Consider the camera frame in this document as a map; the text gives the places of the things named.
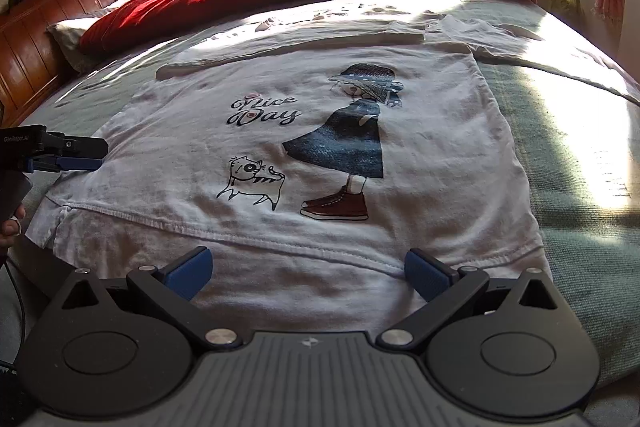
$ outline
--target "cable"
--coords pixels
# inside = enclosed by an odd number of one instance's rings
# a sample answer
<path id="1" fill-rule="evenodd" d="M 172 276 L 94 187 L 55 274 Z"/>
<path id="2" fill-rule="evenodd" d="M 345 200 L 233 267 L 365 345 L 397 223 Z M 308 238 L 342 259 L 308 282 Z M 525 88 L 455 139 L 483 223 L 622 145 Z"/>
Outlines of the cable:
<path id="1" fill-rule="evenodd" d="M 17 269 L 17 266 L 15 266 L 15 263 L 14 261 L 12 261 L 12 259 L 7 258 L 7 261 L 11 263 L 14 268 Z M 11 281 L 11 284 L 14 286 L 14 291 L 18 298 L 18 304 L 20 304 L 20 347 L 22 347 L 22 344 L 24 344 L 24 338 L 27 335 L 27 318 L 24 312 L 24 302 L 22 301 L 20 290 L 18 290 L 18 285 L 15 283 L 14 275 L 11 273 L 11 270 L 9 270 L 9 265 L 7 263 L 4 263 L 4 268 L 6 269 L 6 272 L 9 274 L 9 279 Z"/>
<path id="2" fill-rule="evenodd" d="M 4 367 L 5 369 L 8 369 L 9 371 L 13 371 L 14 373 L 16 372 L 15 365 L 9 362 L 5 362 L 4 360 L 0 360 L 0 367 Z"/>

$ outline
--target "t-shirt seam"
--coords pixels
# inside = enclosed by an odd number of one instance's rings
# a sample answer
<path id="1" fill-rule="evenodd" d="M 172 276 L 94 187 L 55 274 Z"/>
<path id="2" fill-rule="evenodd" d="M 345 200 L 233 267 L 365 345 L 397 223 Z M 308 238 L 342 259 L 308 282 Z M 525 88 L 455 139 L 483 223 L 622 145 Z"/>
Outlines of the t-shirt seam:
<path id="1" fill-rule="evenodd" d="M 388 269 L 392 269 L 394 272 L 398 272 L 398 271 L 403 271 L 404 268 L 403 266 L 395 266 L 389 263 L 384 263 L 383 261 L 377 261 L 376 259 L 371 259 L 369 257 L 363 256 L 363 255 L 358 255 L 356 253 L 353 252 L 349 252 L 349 251 L 344 251 L 344 250 L 334 250 L 331 248 L 318 248 L 318 247 L 313 247 L 310 245 L 297 245 L 294 243 L 285 243 L 282 241 L 267 241 L 265 239 L 258 239 L 255 237 L 248 237 L 248 236 L 243 236 L 243 235 L 238 235 L 238 234 L 232 234 L 232 233 L 221 233 L 221 232 L 213 232 L 210 230 L 203 230 L 203 229 L 196 229 L 196 228 L 192 228 L 192 227 L 176 227 L 175 225 L 172 225 L 171 223 L 166 223 L 163 222 L 159 219 L 155 219 L 155 218 L 149 218 L 147 216 L 134 216 L 132 214 L 129 214 L 127 212 L 122 212 L 119 210 L 113 210 L 111 208 L 104 208 L 101 207 L 99 205 L 91 205 L 91 204 L 85 204 L 85 203 L 76 203 L 76 202 L 71 202 L 71 201 L 67 201 L 65 203 L 61 203 L 59 201 L 56 201 L 56 199 L 54 197 L 52 197 L 50 194 L 46 194 L 46 198 L 50 201 L 52 201 L 53 203 L 59 205 L 59 206 L 67 206 L 68 208 L 75 208 L 75 209 L 79 209 L 79 210 L 87 210 L 89 212 L 96 212 L 97 214 L 103 214 L 105 216 L 111 216 L 111 217 L 116 217 L 118 219 L 123 219 L 124 221 L 129 221 L 131 223 L 136 223 L 137 225 L 143 225 L 145 227 L 149 227 L 152 229 L 156 229 L 156 230 L 163 230 L 165 232 L 170 232 L 170 233 L 178 233 L 180 235 L 189 235 L 191 237 L 200 237 L 202 239 L 210 239 L 210 240 L 214 240 L 214 241 L 225 241 L 225 242 L 230 242 L 232 243 L 233 240 L 237 240 L 240 244 L 244 244 L 247 246 L 253 246 L 253 245 L 273 245 L 274 247 L 288 247 L 290 249 L 305 249 L 305 250 L 310 250 L 310 251 L 317 251 L 317 252 L 326 252 L 326 253 L 333 253 L 333 254 L 338 254 L 338 255 L 345 255 L 345 256 L 349 256 L 349 257 L 354 257 L 356 259 L 362 259 L 364 262 L 366 263 L 371 263 L 374 265 L 380 265 L 383 267 L 386 267 L 387 270 L 385 269 L 381 269 L 380 271 L 382 273 L 385 273 L 386 275 L 389 275 L 390 277 L 394 277 L 395 279 L 404 279 L 404 276 L 402 275 L 402 277 L 400 277 L 399 275 L 395 275 L 393 273 L 389 273 Z M 530 251 L 532 251 L 535 248 L 541 247 L 542 246 L 542 238 L 533 238 L 529 241 L 527 241 L 524 245 L 522 245 L 520 248 L 518 248 L 516 251 L 514 251 L 511 254 L 505 254 L 505 253 L 497 253 L 488 257 L 482 257 L 482 258 L 471 258 L 468 261 L 460 261 L 460 262 L 456 262 L 454 265 L 456 266 L 462 266 L 464 264 L 473 264 L 474 266 L 478 266 L 478 267 L 494 267 L 494 266 L 488 266 L 489 263 L 491 263 L 492 261 L 497 261 L 500 264 L 503 263 L 512 263 L 514 261 L 514 259 L 518 259 L 520 257 L 526 257 L 527 253 L 529 253 Z M 322 261 L 330 261 L 324 257 L 320 257 L 320 256 L 313 256 L 313 255 L 305 255 L 304 253 L 300 253 L 300 252 L 293 252 L 293 251 L 276 251 L 275 253 L 278 254 L 282 254 L 282 255 L 295 255 L 297 257 L 314 257 L 315 259 L 320 259 Z M 358 267 L 362 267 L 365 269 L 372 269 L 372 268 L 367 268 L 366 266 L 359 266 Z"/>

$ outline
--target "cartoon cat graphic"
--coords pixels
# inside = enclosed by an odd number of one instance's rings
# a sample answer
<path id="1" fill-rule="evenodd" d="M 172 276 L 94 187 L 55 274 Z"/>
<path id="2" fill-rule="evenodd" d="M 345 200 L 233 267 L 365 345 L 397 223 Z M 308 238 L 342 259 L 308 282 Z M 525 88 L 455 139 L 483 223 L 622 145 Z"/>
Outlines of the cartoon cat graphic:
<path id="1" fill-rule="evenodd" d="M 229 181 L 226 187 L 220 190 L 216 198 L 231 191 L 229 200 L 238 194 L 246 196 L 260 196 L 254 204 L 271 201 L 271 209 L 275 210 L 280 200 L 280 190 L 285 180 L 282 172 L 273 170 L 273 165 L 267 169 L 262 160 L 250 160 L 246 156 L 233 158 L 229 167 Z"/>

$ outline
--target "white pillowcase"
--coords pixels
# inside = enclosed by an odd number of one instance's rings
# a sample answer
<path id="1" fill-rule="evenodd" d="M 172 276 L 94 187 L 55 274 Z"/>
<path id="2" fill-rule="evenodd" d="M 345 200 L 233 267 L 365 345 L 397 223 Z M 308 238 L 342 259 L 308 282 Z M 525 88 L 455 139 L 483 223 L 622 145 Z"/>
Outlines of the white pillowcase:
<path id="1" fill-rule="evenodd" d="M 76 19 L 60 21 L 47 27 L 55 41 L 60 46 L 62 54 L 65 55 L 66 61 L 78 73 L 89 73 L 102 60 L 101 57 L 92 57 L 83 54 L 78 45 L 82 35 L 101 17 L 123 6 L 129 0 L 117 0 L 108 6 L 96 10 L 91 13 L 79 16 Z"/>

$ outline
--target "metal bolt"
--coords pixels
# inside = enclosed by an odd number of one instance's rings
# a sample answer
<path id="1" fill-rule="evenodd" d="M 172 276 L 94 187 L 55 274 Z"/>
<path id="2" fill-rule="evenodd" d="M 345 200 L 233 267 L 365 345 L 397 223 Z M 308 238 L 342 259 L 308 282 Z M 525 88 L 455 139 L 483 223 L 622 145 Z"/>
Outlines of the metal bolt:
<path id="1" fill-rule="evenodd" d="M 209 344 L 216 346 L 227 346 L 233 344 L 237 339 L 235 331 L 227 330 L 226 328 L 216 328 L 215 330 L 209 330 L 204 335 L 204 338 Z"/>
<path id="2" fill-rule="evenodd" d="M 406 346 L 414 339 L 409 331 L 404 330 L 386 330 L 381 336 L 385 344 L 389 346 Z"/>

